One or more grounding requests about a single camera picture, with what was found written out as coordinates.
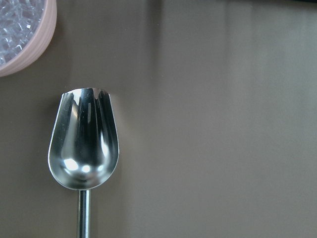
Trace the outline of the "steel ice scoop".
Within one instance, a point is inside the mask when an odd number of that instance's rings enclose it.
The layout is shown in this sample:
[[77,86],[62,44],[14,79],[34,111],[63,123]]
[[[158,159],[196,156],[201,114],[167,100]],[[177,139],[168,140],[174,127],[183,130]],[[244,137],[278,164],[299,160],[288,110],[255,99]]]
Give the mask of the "steel ice scoop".
[[80,88],[61,96],[48,151],[53,178],[78,191],[77,237],[90,237],[91,189],[106,182],[119,158],[110,94]]

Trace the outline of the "pink bowl of ice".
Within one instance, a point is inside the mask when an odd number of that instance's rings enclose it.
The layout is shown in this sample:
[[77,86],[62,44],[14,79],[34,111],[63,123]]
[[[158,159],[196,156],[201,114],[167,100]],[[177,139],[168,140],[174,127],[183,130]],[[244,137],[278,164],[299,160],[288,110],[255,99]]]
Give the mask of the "pink bowl of ice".
[[14,74],[36,61],[56,26],[55,0],[0,2],[0,75]]

